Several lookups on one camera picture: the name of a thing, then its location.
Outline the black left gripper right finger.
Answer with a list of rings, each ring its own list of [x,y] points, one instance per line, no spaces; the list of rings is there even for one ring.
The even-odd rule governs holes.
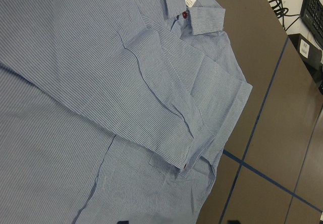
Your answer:
[[[228,220],[228,224],[240,224],[238,220]]]

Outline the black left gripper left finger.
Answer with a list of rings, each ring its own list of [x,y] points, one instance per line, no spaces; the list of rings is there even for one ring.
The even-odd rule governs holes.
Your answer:
[[[117,224],[128,224],[128,220],[121,220],[118,221]]]

